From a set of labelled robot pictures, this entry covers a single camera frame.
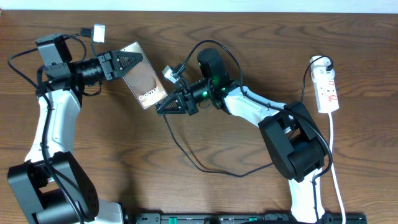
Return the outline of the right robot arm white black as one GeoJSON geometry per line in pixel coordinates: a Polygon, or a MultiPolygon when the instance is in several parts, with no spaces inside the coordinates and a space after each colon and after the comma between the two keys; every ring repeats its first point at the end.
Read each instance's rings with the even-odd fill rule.
{"type": "Polygon", "coordinates": [[[273,165],[289,181],[293,217],[302,223],[320,223],[325,210],[319,179],[332,167],[325,159],[333,157],[303,103],[278,103],[253,93],[229,77],[214,48],[199,52],[197,61],[203,78],[193,84],[182,75],[184,64],[164,68],[164,77],[175,89],[156,104],[158,115],[193,115],[201,102],[210,100],[216,109],[249,121],[259,128],[273,165]]]}

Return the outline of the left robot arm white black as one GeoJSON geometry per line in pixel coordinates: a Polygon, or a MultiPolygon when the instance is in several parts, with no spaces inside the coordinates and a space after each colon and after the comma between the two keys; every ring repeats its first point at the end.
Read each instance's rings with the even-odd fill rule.
{"type": "Polygon", "coordinates": [[[133,223],[120,203],[98,197],[73,142],[85,87],[122,78],[144,57],[119,50],[73,61],[68,39],[50,34],[36,41],[43,60],[33,82],[39,122],[25,161],[9,169],[7,180],[29,223],[133,223]]]}

